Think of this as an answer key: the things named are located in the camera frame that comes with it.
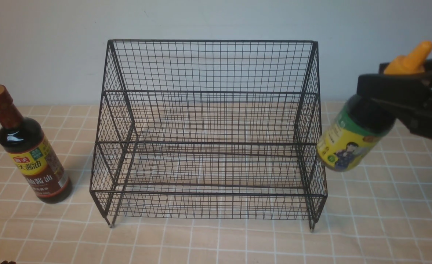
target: cartoon figure on label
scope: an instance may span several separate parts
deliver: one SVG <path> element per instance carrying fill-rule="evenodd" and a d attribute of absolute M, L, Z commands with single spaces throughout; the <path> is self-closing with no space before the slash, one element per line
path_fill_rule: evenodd
<path fill-rule="evenodd" d="M 347 169 L 351 162 L 355 160 L 358 155 L 355 155 L 355 150 L 359 148 L 359 145 L 355 142 L 349 142 L 346 145 L 346 149 L 338 150 L 335 152 L 335 156 L 338 160 L 335 162 L 335 169 L 342 171 Z"/>

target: black wire basket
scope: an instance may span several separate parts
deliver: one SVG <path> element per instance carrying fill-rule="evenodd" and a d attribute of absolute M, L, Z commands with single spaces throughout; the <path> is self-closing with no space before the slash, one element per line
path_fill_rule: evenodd
<path fill-rule="evenodd" d="M 134 216 L 313 230 L 327 199 L 320 129 L 315 41 L 109 40 L 90 193 L 110 227 Z"/>

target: dark sauce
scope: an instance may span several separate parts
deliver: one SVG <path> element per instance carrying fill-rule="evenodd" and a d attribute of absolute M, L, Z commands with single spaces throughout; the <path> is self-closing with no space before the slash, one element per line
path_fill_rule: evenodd
<path fill-rule="evenodd" d="M 27 152 L 40 144 L 43 139 L 44 132 L 41 129 L 41 125 L 34 119 L 28 117 L 23 118 L 23 122 L 16 128 L 6 129 L 2 127 L 0 130 L 0 144 L 10 153 Z M 53 197 L 38 197 L 38 199 L 47 204 L 56 204 L 66 199 L 72 190 L 73 185 L 69 180 L 62 192 Z"/>

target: yellow label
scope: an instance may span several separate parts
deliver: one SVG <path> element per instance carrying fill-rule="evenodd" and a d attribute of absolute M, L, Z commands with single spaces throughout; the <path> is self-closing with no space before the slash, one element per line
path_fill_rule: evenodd
<path fill-rule="evenodd" d="M 322 135 L 317 143 L 317 152 L 331 168 L 346 171 L 357 166 L 380 137 L 356 134 L 340 125 L 335 122 Z"/>
<path fill-rule="evenodd" d="M 42 172 L 48 166 L 45 157 L 51 152 L 51 145 L 44 137 L 43 141 L 24 153 L 8 153 L 15 165 L 23 175 L 35 175 Z"/>

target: beige grid tablecloth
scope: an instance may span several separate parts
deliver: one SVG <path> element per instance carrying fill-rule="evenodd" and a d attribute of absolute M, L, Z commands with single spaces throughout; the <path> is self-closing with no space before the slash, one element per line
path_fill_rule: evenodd
<path fill-rule="evenodd" d="M 343 103 L 322 105 L 328 126 Z M 432 141 L 400 124 L 356 169 L 327 172 L 308 223 L 123 217 L 109 229 L 88 192 L 97 106 L 19 107 L 44 127 L 75 184 L 40 202 L 0 147 L 0 262 L 42 264 L 432 263 Z"/>

